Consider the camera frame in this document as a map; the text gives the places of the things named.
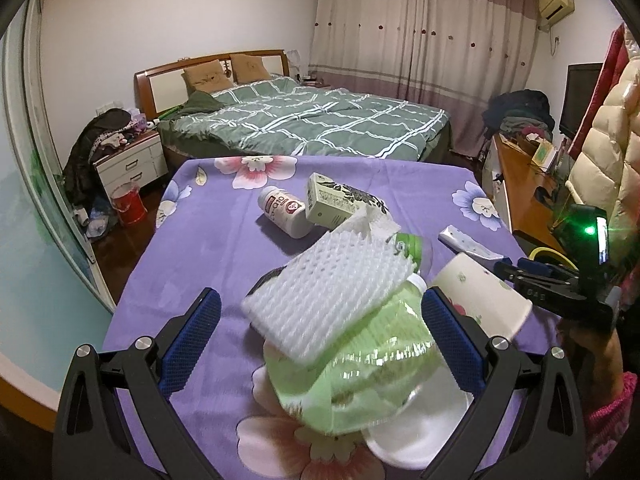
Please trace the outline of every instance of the white pill bottle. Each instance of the white pill bottle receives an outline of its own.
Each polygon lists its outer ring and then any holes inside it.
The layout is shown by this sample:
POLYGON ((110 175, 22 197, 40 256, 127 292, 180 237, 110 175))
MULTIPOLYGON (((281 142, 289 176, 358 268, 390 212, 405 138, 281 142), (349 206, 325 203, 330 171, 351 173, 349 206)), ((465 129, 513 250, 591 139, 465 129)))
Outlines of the white pill bottle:
POLYGON ((303 238, 314 227, 306 219, 305 203, 284 189, 265 187, 258 195, 258 206, 269 220, 291 238, 303 238))

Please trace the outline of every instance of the pink curtain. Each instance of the pink curtain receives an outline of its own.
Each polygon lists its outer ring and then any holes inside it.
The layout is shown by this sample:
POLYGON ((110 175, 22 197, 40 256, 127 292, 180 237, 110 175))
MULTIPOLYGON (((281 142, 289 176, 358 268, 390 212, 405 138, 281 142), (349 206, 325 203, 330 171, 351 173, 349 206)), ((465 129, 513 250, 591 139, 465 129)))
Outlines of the pink curtain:
POLYGON ((529 76, 538 0, 319 0, 310 70, 351 91, 450 113, 478 156, 489 99, 529 76))

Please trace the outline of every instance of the television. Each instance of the television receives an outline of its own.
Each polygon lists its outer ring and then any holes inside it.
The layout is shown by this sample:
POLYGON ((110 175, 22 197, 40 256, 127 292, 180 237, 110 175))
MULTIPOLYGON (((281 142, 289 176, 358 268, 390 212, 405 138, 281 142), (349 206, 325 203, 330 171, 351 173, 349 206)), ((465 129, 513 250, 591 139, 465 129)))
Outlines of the television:
POLYGON ((602 70, 602 63, 569 65, 560 133, 573 139, 580 128, 602 70))

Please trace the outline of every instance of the red bucket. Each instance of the red bucket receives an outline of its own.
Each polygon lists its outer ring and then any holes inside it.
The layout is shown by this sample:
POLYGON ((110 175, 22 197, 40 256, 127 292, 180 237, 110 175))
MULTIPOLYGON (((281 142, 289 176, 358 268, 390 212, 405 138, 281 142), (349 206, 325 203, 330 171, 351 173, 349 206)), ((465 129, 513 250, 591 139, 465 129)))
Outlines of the red bucket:
POLYGON ((140 186, 127 182, 111 193, 111 203, 124 227, 136 224, 146 218, 146 208, 140 198, 140 186))

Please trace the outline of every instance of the cardboard box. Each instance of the cardboard box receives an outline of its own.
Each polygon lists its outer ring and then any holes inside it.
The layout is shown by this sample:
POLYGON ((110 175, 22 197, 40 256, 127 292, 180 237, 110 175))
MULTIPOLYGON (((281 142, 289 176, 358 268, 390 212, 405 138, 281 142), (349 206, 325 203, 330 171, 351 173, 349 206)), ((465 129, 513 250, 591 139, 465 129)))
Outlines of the cardboard box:
POLYGON ((313 173, 306 183, 306 219, 328 229, 335 229, 351 217, 361 203, 366 203, 388 213, 385 203, 378 197, 345 184, 338 184, 329 177, 313 173))

